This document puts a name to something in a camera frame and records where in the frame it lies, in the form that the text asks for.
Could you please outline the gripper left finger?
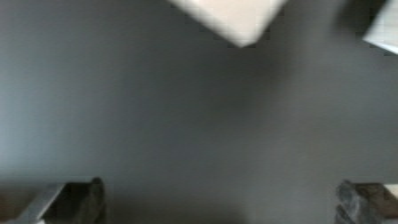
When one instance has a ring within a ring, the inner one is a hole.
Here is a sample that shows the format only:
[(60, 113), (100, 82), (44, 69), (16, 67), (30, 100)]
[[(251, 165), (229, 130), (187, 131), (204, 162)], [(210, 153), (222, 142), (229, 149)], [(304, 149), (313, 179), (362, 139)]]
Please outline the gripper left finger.
[(107, 191), (101, 178), (50, 185), (12, 224), (107, 224)]

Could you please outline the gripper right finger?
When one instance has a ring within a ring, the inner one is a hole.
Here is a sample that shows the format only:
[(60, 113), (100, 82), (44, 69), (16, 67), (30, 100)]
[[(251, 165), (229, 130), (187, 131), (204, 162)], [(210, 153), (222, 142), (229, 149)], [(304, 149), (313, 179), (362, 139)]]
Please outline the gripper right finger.
[(334, 224), (398, 224), (398, 184), (345, 180), (336, 197)]

